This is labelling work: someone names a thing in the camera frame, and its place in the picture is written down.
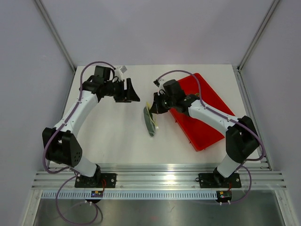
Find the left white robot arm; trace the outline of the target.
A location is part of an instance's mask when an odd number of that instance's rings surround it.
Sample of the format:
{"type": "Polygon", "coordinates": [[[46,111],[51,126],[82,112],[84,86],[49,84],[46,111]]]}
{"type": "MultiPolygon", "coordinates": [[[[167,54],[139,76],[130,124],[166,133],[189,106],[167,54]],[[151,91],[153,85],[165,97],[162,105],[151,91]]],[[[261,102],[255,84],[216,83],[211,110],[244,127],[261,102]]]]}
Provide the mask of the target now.
{"type": "Polygon", "coordinates": [[[140,101],[131,79],[123,79],[126,71],[125,66],[97,65],[94,74],[80,82],[79,97],[67,114],[54,127],[43,130],[43,166],[49,174],[56,172],[49,170],[46,161],[53,161],[76,174],[77,187],[97,187],[103,182],[100,166],[84,157],[77,136],[102,98],[113,97],[117,103],[140,101]]]}

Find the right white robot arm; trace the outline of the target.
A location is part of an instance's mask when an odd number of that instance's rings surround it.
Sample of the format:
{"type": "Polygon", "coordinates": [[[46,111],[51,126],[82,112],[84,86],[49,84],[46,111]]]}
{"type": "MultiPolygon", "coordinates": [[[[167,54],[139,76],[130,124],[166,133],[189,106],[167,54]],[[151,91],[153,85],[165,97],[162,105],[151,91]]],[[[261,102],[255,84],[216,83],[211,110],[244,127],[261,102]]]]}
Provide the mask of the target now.
{"type": "Polygon", "coordinates": [[[248,116],[238,118],[208,105],[200,96],[186,95],[176,80],[155,80],[154,84],[159,90],[153,94],[150,114],[163,114],[175,109],[224,135],[226,156],[214,169],[213,179],[219,187],[225,186],[248,157],[262,145],[252,119],[248,116]]]}

